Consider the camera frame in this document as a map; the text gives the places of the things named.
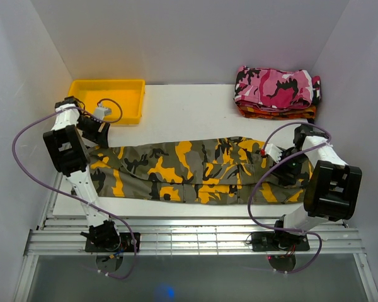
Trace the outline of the yellow green camouflage trousers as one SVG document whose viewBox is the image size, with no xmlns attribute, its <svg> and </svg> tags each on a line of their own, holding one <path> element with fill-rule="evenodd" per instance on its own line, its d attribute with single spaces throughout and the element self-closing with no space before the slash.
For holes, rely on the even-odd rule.
<svg viewBox="0 0 378 302">
<path fill-rule="evenodd" d="M 150 143 L 89 150 L 91 179 L 100 197 L 207 205 L 302 202 L 302 186 L 280 186 L 263 142 L 246 137 Z"/>
</svg>

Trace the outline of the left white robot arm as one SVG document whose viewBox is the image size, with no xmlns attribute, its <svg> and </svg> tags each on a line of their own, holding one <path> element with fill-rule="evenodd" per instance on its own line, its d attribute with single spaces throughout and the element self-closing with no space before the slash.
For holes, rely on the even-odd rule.
<svg viewBox="0 0 378 302">
<path fill-rule="evenodd" d="M 89 151 L 83 140 L 99 147 L 108 147 L 110 124 L 104 117 L 110 108 L 99 105 L 94 115 L 85 112 L 84 104 L 74 96 L 55 104 L 54 126 L 43 134 L 43 140 L 55 169 L 71 184 L 75 197 L 81 203 L 88 222 L 88 231 L 82 232 L 89 243 L 98 249 L 114 251 L 121 244 L 115 223 L 110 215 L 100 212 L 99 196 L 91 179 Z"/>
</svg>

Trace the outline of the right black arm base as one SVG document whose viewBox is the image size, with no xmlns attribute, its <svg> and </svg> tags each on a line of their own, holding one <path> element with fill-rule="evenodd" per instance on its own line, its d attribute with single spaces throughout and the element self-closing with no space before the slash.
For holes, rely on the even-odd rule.
<svg viewBox="0 0 378 302">
<path fill-rule="evenodd" d="M 309 251 L 310 245 L 306 235 L 293 235 L 287 232 L 253 232 L 246 240 L 253 252 L 296 252 Z"/>
</svg>

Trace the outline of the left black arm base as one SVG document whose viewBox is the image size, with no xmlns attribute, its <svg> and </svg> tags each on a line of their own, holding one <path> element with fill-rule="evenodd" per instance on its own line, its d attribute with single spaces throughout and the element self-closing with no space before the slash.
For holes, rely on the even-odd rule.
<svg viewBox="0 0 378 302">
<path fill-rule="evenodd" d="M 119 251 L 123 252 L 134 252 L 134 241 L 132 236 L 129 232 L 120 232 L 120 243 L 117 247 L 114 248 L 103 248 L 103 247 L 96 247 L 93 243 L 89 242 L 88 240 L 85 243 L 84 251 L 85 252 L 92 252 L 92 253 L 116 253 Z"/>
</svg>

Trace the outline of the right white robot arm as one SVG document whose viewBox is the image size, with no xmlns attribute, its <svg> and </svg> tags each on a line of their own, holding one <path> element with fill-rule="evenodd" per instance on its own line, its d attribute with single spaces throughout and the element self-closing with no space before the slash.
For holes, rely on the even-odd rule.
<svg viewBox="0 0 378 302">
<path fill-rule="evenodd" d="M 278 183 L 295 185 L 304 175 L 304 164 L 312 165 L 312 175 L 302 186 L 303 205 L 275 222 L 271 243 L 280 250 L 308 250 L 306 231 L 326 223 L 350 219 L 355 211 L 362 180 L 359 167 L 348 165 L 329 144 L 329 135 L 312 125 L 294 130 L 294 147 L 280 156 L 273 171 Z"/>
</svg>

